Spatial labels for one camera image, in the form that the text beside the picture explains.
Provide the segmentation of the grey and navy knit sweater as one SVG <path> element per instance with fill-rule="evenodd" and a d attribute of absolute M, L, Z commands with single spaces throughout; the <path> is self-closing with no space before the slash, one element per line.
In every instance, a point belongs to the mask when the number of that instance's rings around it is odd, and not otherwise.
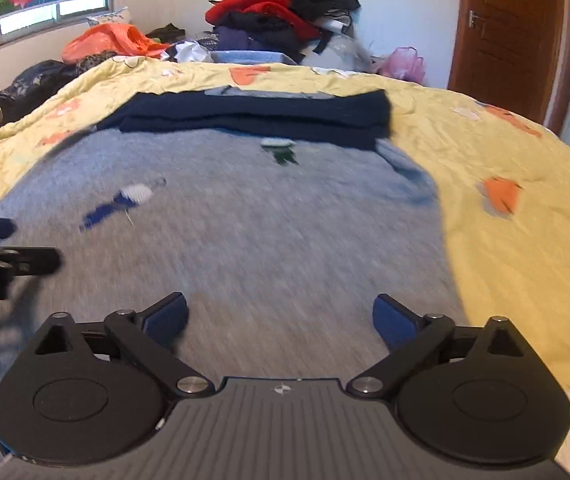
<path fill-rule="evenodd" d="M 0 302 L 0 378 L 46 318 L 99 321 L 170 292 L 178 355 L 226 375 L 348 379 L 381 359 L 386 292 L 464 316 L 430 175 L 390 143 L 382 91 L 136 96 L 74 130 L 0 200 L 15 246 L 53 246 L 47 278 Z"/>

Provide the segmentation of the dark floral garment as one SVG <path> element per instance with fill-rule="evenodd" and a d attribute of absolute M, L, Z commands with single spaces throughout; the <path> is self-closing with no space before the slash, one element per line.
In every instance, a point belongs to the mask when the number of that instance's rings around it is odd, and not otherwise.
<path fill-rule="evenodd" d="M 46 60 L 27 68 L 7 88 L 0 90 L 0 126 L 18 122 L 70 81 L 116 55 L 114 51 L 102 51 L 71 64 Z"/>

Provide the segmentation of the yellow patterned quilt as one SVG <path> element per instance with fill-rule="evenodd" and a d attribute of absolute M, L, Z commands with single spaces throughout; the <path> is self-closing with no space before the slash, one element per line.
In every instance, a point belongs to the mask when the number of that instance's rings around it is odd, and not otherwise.
<path fill-rule="evenodd" d="M 459 321 L 509 318 L 570 391 L 570 147 L 547 128 L 469 96 L 303 66 L 115 56 L 0 128 L 0 200 L 74 130 L 111 117 L 136 94 L 215 89 L 333 98 L 385 92 L 390 143 L 430 175 L 439 193 Z M 558 458 L 570 471 L 570 440 Z"/>

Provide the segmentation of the orange garment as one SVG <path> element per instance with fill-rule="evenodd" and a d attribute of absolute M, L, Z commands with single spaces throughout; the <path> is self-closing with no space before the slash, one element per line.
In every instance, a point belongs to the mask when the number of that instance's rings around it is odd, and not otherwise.
<path fill-rule="evenodd" d="M 170 44 L 163 44 L 142 34 L 134 25 L 105 23 L 87 29 L 70 41 L 61 52 L 61 61 L 75 63 L 89 55 L 104 51 L 125 56 L 150 56 L 158 58 Z"/>

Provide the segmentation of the window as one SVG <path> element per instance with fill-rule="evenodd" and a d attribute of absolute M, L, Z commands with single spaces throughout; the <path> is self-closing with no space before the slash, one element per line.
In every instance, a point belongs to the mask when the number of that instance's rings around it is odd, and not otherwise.
<path fill-rule="evenodd" d="M 112 11 L 114 0 L 62 0 L 0 17 L 0 48 Z"/>

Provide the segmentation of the white silver plastic bag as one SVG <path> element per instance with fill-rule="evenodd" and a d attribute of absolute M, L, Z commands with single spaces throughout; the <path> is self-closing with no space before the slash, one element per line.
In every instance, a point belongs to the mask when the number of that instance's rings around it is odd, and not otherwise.
<path fill-rule="evenodd" d="M 210 51 L 197 41 L 185 40 L 171 44 L 160 55 L 161 61 L 174 63 L 212 63 Z"/>

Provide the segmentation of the pink plastic basket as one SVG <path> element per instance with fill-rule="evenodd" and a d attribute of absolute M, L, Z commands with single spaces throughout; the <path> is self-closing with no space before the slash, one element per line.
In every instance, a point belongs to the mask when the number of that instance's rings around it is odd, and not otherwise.
<path fill-rule="evenodd" d="M 425 79 L 425 60 L 414 47 L 396 48 L 376 68 L 381 76 L 422 84 Z"/>

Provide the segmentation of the light blue folded blanket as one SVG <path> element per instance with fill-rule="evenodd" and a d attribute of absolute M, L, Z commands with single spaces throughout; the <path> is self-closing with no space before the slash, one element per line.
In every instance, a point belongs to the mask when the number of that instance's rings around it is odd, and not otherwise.
<path fill-rule="evenodd" d="M 210 58 L 215 63 L 239 64 L 239 65 L 261 65 L 261 64 L 285 64 L 296 65 L 296 62 L 288 55 L 272 51 L 253 50 L 227 50 L 211 51 Z"/>

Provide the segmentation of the navy garment in pile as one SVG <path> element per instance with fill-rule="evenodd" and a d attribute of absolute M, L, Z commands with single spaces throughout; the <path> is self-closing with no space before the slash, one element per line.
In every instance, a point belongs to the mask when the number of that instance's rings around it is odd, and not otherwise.
<path fill-rule="evenodd" d="M 219 51 L 251 50 L 279 52 L 294 62 L 304 59 L 301 50 L 308 40 L 301 40 L 294 26 L 276 16 L 230 11 L 213 26 Z"/>

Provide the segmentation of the brown wooden door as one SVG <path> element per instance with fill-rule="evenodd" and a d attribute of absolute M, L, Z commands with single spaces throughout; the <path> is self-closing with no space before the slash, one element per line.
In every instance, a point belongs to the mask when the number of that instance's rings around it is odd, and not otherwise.
<path fill-rule="evenodd" d="M 460 0 L 449 88 L 560 133 L 570 109 L 570 0 Z"/>

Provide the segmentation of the red garment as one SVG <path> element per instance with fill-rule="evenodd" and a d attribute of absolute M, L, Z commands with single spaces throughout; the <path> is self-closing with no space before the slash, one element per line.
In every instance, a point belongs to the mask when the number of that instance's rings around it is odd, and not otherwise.
<path fill-rule="evenodd" d="M 221 25 L 223 18 L 232 12 L 259 14 L 283 20 L 294 29 L 298 39 L 303 42 L 320 38 L 320 31 L 292 12 L 291 5 L 291 0 L 221 0 L 207 10 L 204 19 L 211 25 Z"/>

